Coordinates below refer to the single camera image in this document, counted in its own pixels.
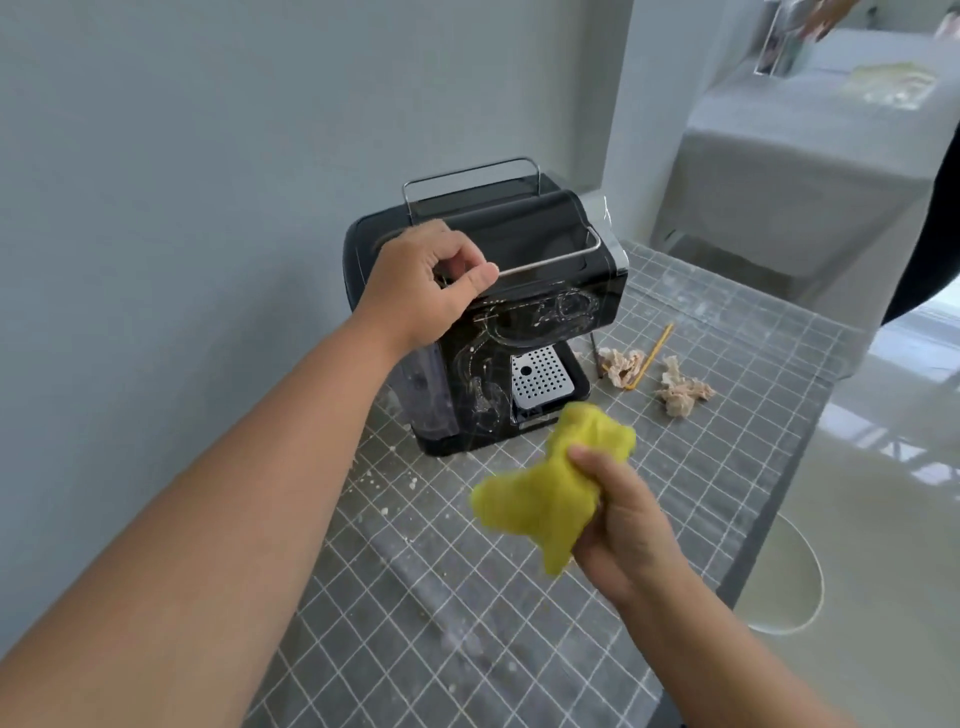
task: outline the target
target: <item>white wall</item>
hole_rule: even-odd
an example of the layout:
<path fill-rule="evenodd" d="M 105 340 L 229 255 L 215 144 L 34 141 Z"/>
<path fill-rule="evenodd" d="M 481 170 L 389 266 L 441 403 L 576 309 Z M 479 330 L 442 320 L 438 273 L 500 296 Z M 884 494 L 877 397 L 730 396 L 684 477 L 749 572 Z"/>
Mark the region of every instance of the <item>white wall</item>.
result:
<path fill-rule="evenodd" d="M 635 0 L 603 184 L 614 229 L 646 244 L 728 6 L 743 0 Z"/>
<path fill-rule="evenodd" d="M 603 181 L 620 71 L 634 0 L 590 0 L 584 21 L 574 176 L 587 187 Z"/>
<path fill-rule="evenodd" d="M 346 316 L 350 222 L 572 170 L 583 5 L 7 0 L 0 654 Z"/>

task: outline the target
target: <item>metal handle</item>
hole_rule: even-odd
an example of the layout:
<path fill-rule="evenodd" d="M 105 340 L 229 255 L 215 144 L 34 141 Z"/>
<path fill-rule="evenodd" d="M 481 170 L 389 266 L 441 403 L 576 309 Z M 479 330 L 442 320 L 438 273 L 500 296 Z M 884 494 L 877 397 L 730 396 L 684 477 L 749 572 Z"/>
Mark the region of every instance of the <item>metal handle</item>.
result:
<path fill-rule="evenodd" d="M 453 177 L 454 175 L 462 175 L 462 174 L 465 174 L 466 172 L 476 172 L 478 169 L 489 169 L 490 167 L 498 167 L 501 164 L 510 164 L 511 162 L 515 162 L 515 161 L 528 161 L 534 166 L 534 169 L 537 170 L 537 196 L 539 197 L 540 196 L 540 180 L 542 178 L 540 165 L 537 164 L 535 161 L 533 161 L 529 157 L 512 157 L 509 159 L 501 159 L 500 161 L 492 161 L 488 164 L 478 164 L 475 167 L 466 167 L 465 169 L 455 169 L 452 172 L 442 172 L 439 175 L 430 175 L 429 177 L 420 177 L 416 180 L 410 180 L 409 182 L 405 182 L 403 184 L 403 202 L 406 203 L 407 205 L 407 216 L 410 218 L 410 224 L 412 225 L 414 222 L 414 211 L 410 207 L 410 198 L 407 197 L 407 187 L 409 187 L 411 184 L 420 184 L 421 182 L 429 182 L 430 180 L 440 180 L 444 177 Z"/>
<path fill-rule="evenodd" d="M 593 251 L 599 250 L 600 246 L 603 245 L 603 240 L 600 239 L 600 235 L 597 234 L 597 231 L 594 230 L 593 227 L 587 227 L 587 232 L 596 240 L 596 243 L 592 248 L 584 248 L 582 251 L 574 251 L 573 253 L 555 255 L 554 257 L 548 257 L 546 260 L 540 260 L 536 263 L 527 263 L 526 265 L 518 265 L 515 268 L 508 268 L 505 271 L 500 271 L 500 277 L 504 278 L 505 276 L 512 276 L 514 273 L 532 271 L 537 268 L 542 268 L 544 265 L 559 263 L 561 260 L 570 260 L 571 258 L 578 257 L 580 255 L 586 255 L 587 253 L 593 253 Z"/>

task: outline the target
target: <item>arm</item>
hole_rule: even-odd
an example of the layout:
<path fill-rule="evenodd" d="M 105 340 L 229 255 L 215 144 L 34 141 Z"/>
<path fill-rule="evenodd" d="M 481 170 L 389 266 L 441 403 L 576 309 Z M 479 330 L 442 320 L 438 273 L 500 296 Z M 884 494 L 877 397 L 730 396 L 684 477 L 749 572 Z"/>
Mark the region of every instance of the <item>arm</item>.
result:
<path fill-rule="evenodd" d="M 603 517 L 584 532 L 574 555 L 691 726 L 854 726 L 690 569 L 657 500 L 629 466 L 595 450 L 571 448 L 569 457 L 606 497 Z"/>
<path fill-rule="evenodd" d="M 460 278 L 445 290 L 432 273 L 442 259 Z M 354 315 L 0 663 L 0 725 L 238 725 L 317 558 L 374 395 L 496 275 L 440 221 L 384 246 Z"/>
<path fill-rule="evenodd" d="M 802 35 L 815 35 L 817 40 L 823 40 L 859 2 L 860 0 L 823 0 L 820 7 L 806 20 Z"/>

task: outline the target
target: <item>grid pattern mat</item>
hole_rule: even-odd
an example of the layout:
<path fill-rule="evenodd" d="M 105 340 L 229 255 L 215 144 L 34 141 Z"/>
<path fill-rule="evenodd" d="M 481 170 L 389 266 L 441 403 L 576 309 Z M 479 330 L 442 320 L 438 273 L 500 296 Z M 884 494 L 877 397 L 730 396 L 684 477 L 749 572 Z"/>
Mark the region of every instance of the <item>grid pattern mat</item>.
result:
<path fill-rule="evenodd" d="M 598 345 L 648 352 L 672 322 L 660 358 L 676 354 L 718 395 L 672 421 L 654 396 L 659 363 L 623 392 L 596 380 L 588 337 L 571 347 L 591 401 L 636 430 L 632 464 L 716 589 L 856 332 L 666 255 L 628 255 L 630 284 Z M 645 726 L 662 688 L 612 608 L 575 565 L 549 579 L 527 540 L 471 522 L 473 486 L 537 458 L 547 434 L 426 457 L 382 392 L 245 725 Z"/>

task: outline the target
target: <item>right hand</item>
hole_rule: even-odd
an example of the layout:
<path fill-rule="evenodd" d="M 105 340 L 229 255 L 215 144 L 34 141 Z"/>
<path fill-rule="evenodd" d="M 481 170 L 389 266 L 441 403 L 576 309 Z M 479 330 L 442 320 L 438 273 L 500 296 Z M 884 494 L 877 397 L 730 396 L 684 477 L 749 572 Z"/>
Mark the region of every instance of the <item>right hand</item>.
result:
<path fill-rule="evenodd" d="M 597 517 L 573 556 L 587 579 L 621 612 L 691 572 L 657 499 L 626 463 L 598 449 L 571 446 L 570 462 L 603 489 Z"/>
<path fill-rule="evenodd" d="M 824 0 L 810 14 L 806 20 L 804 30 L 801 33 L 803 37 L 815 35 L 817 40 L 823 40 L 827 34 L 832 31 L 841 20 L 843 20 L 860 0 Z"/>

